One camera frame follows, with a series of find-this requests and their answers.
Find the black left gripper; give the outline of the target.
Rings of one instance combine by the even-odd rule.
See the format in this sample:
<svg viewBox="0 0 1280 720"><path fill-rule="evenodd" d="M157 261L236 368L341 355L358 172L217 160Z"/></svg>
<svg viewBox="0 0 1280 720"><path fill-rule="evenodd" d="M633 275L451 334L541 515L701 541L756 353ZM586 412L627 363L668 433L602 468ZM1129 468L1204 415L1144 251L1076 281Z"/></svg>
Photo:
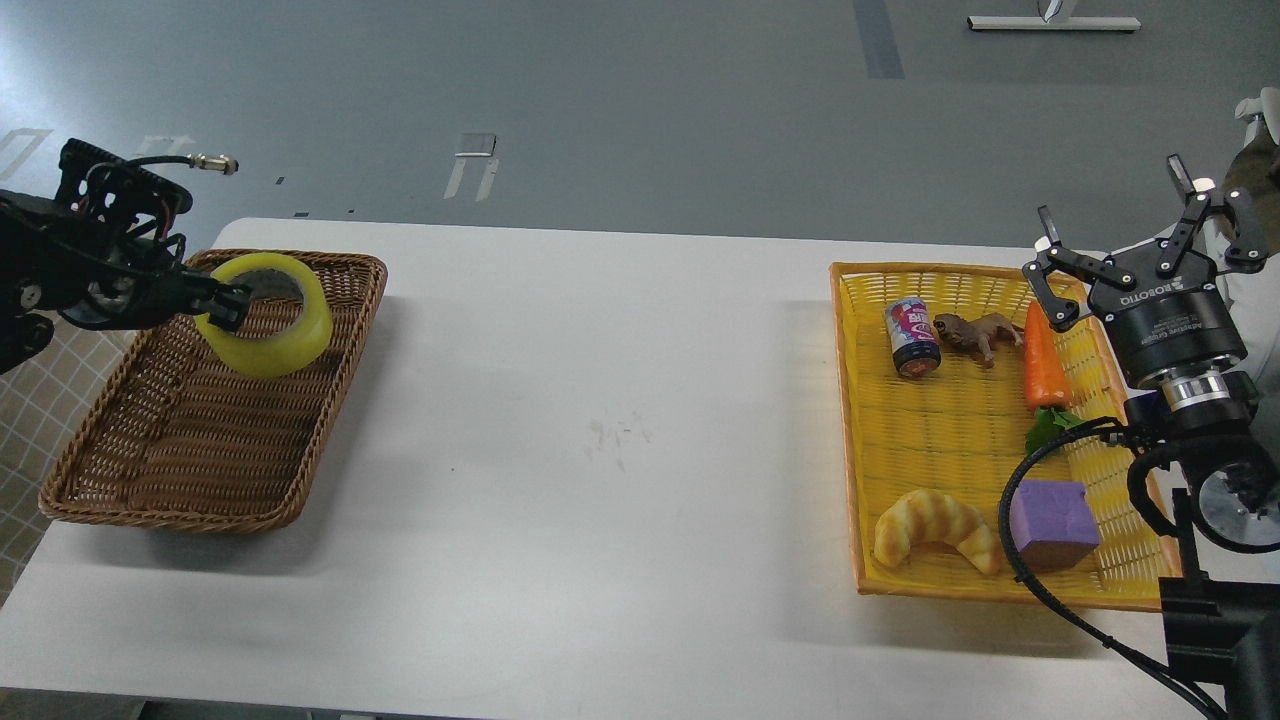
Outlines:
<svg viewBox="0 0 1280 720"><path fill-rule="evenodd" d="M142 331L182 314L205 315L215 331L237 333L252 302L252 288L201 278L177 263L148 270L102 275L60 318L87 331Z"/></svg>

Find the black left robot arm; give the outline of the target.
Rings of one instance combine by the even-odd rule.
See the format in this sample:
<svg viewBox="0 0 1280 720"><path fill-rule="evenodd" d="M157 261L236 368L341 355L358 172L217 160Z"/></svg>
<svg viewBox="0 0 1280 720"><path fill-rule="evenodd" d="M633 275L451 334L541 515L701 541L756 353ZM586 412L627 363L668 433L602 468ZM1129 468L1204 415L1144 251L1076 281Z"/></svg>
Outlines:
<svg viewBox="0 0 1280 720"><path fill-rule="evenodd" d="M221 331L242 327L250 287L186 265L186 237L172 227L193 199L157 165L224 176L239 168L224 154L127 159L70 138L52 197L3 192L3 372L50 345L55 316L84 331L145 331L180 314Z"/></svg>

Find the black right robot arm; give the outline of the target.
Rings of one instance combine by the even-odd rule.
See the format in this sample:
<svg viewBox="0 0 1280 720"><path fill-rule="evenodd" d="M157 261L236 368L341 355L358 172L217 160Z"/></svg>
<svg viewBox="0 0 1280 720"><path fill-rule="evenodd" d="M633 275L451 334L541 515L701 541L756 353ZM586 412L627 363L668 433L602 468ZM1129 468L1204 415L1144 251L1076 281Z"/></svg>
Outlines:
<svg viewBox="0 0 1280 720"><path fill-rule="evenodd" d="M1167 172L1183 211L1171 231L1092 258L1070 250L1047 208L1044 237L1021 272L1059 333L1097 319L1134 395L1126 419L1083 421L1029 452L997 506L1016 580L1048 610L1155 679L1207 719L1279 715L1277 585L1221 582L1201 566L1199 538L1234 553L1277 550L1277 464L1254 438L1247 348L1219 288L1225 274L1265 269L1270 247L1242 187L1197 183L1178 155ZM1130 505L1172 541L1181 575L1158 582L1166 660L1124 644L1070 610L1018 548L1011 510L1027 473L1059 448L1098 439L1126 448Z"/></svg>

